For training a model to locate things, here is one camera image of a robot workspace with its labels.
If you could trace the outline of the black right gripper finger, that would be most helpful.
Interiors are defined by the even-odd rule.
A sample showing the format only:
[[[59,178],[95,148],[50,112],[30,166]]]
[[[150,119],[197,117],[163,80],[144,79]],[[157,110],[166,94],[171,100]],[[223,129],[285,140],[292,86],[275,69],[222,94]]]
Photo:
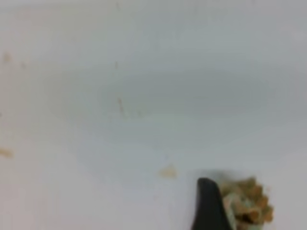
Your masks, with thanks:
[[[196,211],[192,230],[231,230],[217,183],[209,178],[197,180]]]

